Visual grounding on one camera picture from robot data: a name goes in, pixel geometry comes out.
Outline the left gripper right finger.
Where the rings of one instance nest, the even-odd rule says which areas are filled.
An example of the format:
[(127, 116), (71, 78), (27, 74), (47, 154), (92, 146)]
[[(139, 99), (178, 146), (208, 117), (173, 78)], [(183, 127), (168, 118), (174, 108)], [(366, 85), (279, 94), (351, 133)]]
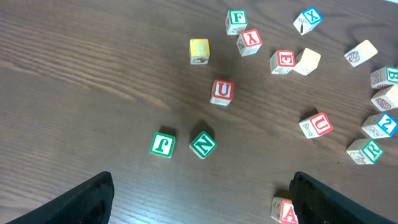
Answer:
[(289, 191), (299, 223), (394, 223), (301, 171), (290, 181)]

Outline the red A block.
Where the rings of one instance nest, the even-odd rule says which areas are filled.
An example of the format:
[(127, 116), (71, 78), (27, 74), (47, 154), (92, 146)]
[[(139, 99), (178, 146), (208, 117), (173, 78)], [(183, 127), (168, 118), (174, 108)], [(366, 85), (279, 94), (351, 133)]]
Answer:
[(273, 197), (271, 205), (271, 218), (281, 224), (299, 224), (291, 200)]

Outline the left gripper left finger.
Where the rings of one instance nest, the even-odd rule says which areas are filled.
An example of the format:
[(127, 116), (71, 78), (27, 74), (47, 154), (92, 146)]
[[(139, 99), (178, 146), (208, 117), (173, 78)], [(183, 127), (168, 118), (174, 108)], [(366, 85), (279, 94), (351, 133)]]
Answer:
[(103, 171), (9, 224), (108, 224), (113, 198), (112, 175)]

